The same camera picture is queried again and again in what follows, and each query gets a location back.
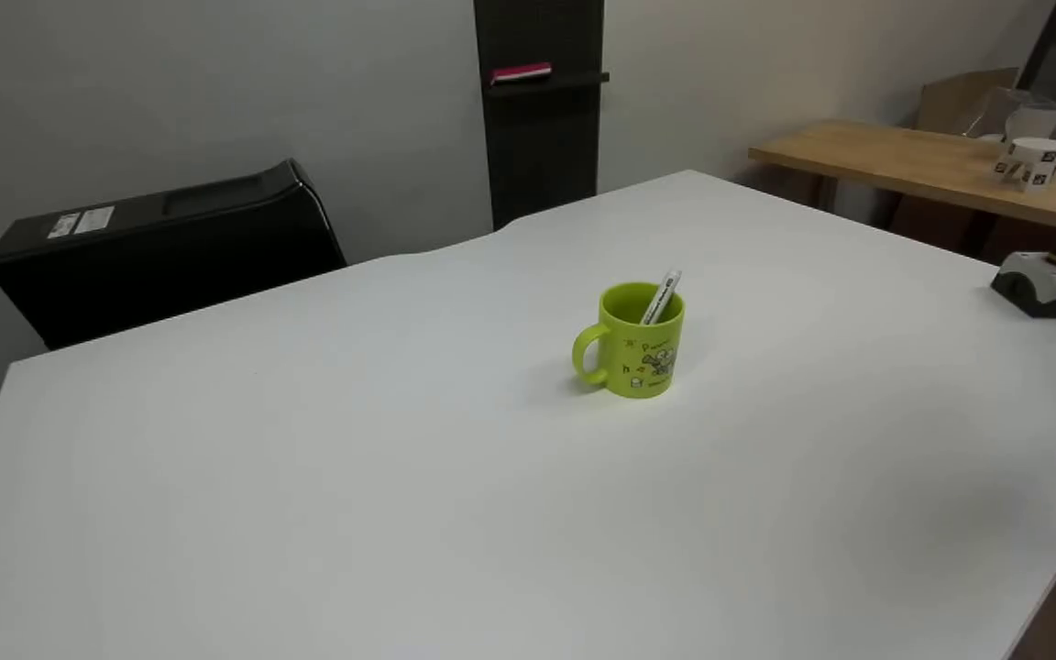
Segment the black tall shelf unit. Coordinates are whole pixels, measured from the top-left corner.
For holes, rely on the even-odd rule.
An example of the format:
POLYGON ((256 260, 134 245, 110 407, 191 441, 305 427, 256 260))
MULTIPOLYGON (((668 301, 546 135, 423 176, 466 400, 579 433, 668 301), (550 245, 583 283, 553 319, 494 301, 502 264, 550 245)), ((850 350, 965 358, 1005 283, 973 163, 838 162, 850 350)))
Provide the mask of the black tall shelf unit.
POLYGON ((472 0, 488 185, 494 224, 590 199, 605 0, 472 0), (553 77, 488 84, 494 66, 550 63, 553 77))

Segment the clear plastic cover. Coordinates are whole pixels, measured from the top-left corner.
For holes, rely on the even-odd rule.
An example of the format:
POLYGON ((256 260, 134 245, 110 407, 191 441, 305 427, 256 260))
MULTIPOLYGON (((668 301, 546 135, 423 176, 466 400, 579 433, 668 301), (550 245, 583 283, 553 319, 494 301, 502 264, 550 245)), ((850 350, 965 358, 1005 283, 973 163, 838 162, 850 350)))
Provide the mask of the clear plastic cover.
POLYGON ((965 116, 962 135, 973 135, 973 139, 1017 139, 1017 135, 1056 139, 1056 97, 1039 94, 1039 90, 1025 90, 1025 88, 993 88, 965 116))

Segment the pink book on shelf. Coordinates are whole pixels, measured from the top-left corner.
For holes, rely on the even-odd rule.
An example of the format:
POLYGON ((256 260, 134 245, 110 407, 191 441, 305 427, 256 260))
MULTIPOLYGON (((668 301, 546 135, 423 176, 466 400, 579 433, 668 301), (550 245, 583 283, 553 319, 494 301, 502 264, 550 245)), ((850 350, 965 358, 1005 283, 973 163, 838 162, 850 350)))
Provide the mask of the pink book on shelf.
POLYGON ((550 63, 521 63, 521 66, 494 66, 488 73, 488 84, 524 84, 524 81, 546 81, 553 77, 550 63))

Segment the black computer tower case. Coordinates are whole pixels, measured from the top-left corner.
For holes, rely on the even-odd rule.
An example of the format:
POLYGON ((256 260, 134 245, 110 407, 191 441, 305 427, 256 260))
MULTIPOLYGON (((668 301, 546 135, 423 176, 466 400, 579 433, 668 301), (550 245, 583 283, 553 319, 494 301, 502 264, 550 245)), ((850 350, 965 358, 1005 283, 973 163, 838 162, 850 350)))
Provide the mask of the black computer tower case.
POLYGON ((305 169, 24 216, 0 235, 0 288, 49 348, 82 343, 346 264, 305 169))

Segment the grey black desk device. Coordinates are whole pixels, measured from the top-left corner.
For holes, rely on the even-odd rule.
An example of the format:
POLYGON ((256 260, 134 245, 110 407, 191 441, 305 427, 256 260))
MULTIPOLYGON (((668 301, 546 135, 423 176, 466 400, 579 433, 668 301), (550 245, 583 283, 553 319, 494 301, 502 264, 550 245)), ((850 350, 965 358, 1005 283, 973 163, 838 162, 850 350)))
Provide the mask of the grey black desk device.
POLYGON ((1008 253, 992 277, 992 288, 1032 319, 1056 319, 1056 253, 1008 253))

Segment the wooden side table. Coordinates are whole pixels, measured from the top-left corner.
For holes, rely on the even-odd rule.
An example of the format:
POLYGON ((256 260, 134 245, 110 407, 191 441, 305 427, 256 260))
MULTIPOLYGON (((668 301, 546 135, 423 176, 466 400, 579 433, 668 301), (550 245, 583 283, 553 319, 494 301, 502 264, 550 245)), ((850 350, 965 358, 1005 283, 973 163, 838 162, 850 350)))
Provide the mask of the wooden side table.
POLYGON ((856 178, 906 199, 1056 226, 1056 178, 1025 190, 993 176, 1001 146, 896 123, 818 121, 751 146, 759 163, 856 178))

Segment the white patterned cup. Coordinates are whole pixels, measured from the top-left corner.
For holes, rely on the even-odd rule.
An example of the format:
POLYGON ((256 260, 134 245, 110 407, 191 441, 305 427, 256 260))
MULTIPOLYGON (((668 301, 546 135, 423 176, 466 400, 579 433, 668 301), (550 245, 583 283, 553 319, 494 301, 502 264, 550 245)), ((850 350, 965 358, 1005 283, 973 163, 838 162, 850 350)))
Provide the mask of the white patterned cup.
POLYGON ((1044 190, 1056 178, 1056 139, 1012 135, 993 162, 993 171, 1025 190, 1044 190))

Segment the green ceramic mug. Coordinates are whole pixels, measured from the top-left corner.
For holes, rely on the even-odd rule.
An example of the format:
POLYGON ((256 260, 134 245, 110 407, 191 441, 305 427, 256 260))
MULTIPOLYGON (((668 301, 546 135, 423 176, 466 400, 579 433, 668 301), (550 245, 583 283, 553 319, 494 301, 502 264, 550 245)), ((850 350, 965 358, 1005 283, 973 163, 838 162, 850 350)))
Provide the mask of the green ceramic mug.
POLYGON ((685 301, 668 297, 657 319, 647 319, 657 283, 620 283, 599 301, 599 319, 574 341, 574 369, 590 388, 626 400, 652 400, 670 388, 685 301))

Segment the cardboard box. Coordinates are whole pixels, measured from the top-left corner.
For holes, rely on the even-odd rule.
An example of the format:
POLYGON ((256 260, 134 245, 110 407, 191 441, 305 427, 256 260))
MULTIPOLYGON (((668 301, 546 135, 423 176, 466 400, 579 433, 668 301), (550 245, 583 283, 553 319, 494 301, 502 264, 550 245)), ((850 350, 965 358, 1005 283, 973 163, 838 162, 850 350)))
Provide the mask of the cardboard box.
POLYGON ((1012 88, 1017 70, 973 70, 933 81, 917 94, 917 123, 924 132, 962 132, 983 97, 999 88, 1012 88))

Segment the white marker pen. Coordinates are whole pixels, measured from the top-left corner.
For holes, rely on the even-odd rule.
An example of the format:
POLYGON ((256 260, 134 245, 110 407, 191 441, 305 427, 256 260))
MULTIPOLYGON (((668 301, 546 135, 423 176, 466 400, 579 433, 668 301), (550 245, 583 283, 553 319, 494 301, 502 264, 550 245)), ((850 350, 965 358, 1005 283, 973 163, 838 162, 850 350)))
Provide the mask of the white marker pen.
POLYGON ((657 293, 652 293, 652 301, 648 301, 648 309, 647 309, 647 316, 643 316, 643 327, 662 322, 668 301, 670 301, 674 288, 679 288, 679 277, 681 277, 681 271, 668 271, 668 275, 664 275, 664 283, 657 287, 657 293))

